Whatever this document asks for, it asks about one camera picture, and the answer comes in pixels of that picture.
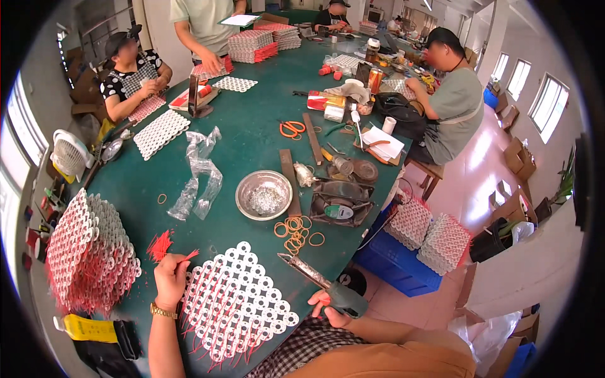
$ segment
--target orange shirt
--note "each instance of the orange shirt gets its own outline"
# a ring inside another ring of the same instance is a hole
[[[322,354],[286,377],[473,378],[474,373],[475,362],[467,354],[408,341],[403,345],[345,345]]]

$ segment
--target checkered apron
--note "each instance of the checkered apron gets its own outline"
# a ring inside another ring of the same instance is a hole
[[[109,73],[109,76],[116,77],[119,81],[121,81],[121,83],[124,87],[127,99],[129,99],[130,96],[132,96],[139,89],[141,89],[141,87],[142,87],[141,80],[143,80],[143,79],[152,80],[152,79],[158,78],[157,71],[155,70],[155,66],[153,64],[149,63],[149,61],[147,60],[147,58],[145,56],[143,56],[143,54],[139,53],[137,55],[137,58],[139,59],[139,61],[144,60],[145,63],[134,74],[132,74],[128,77],[122,77],[115,71],[111,71]]]
[[[255,367],[246,378],[281,378],[313,359],[343,345],[367,344],[362,338],[334,328],[326,317],[308,315],[290,337]]]

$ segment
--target black cap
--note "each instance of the black cap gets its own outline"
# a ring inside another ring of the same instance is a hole
[[[344,0],[330,0],[330,4],[328,5],[332,5],[332,4],[342,4],[347,8],[350,8],[351,5],[347,4],[346,2],[344,2]]]
[[[135,25],[128,31],[118,31],[112,34],[105,42],[105,57],[110,60],[111,57],[117,54],[120,47],[128,42],[128,39],[138,40],[142,28],[142,25]]]
[[[442,27],[436,27],[435,29],[433,29],[431,31],[431,33],[429,33],[429,35],[428,35],[427,44],[426,44],[427,48],[434,41],[439,41],[441,43],[444,43],[447,46],[450,46],[452,48],[452,50],[454,50],[458,53],[462,52],[462,55],[464,55],[464,49],[462,48],[462,45],[460,45],[460,39],[458,39],[458,37],[450,29],[446,29],[446,28],[442,28]]]

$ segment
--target plaid shirt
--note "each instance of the plaid shirt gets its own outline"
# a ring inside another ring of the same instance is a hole
[[[332,327],[326,317],[317,319],[308,315],[290,337],[246,378],[280,378],[327,351],[355,344],[366,344],[366,341],[347,330]]]

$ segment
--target wooden stool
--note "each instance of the wooden stool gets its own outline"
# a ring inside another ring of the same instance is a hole
[[[424,189],[424,191],[422,192],[422,199],[424,201],[427,201],[428,197],[430,197],[431,193],[433,193],[433,189],[435,189],[439,180],[443,180],[445,166],[426,164],[410,158],[406,158],[406,162],[404,164],[407,165],[407,163],[414,164],[415,166],[420,168],[422,172],[427,174],[427,177],[424,179],[424,182],[420,185],[420,187]]]

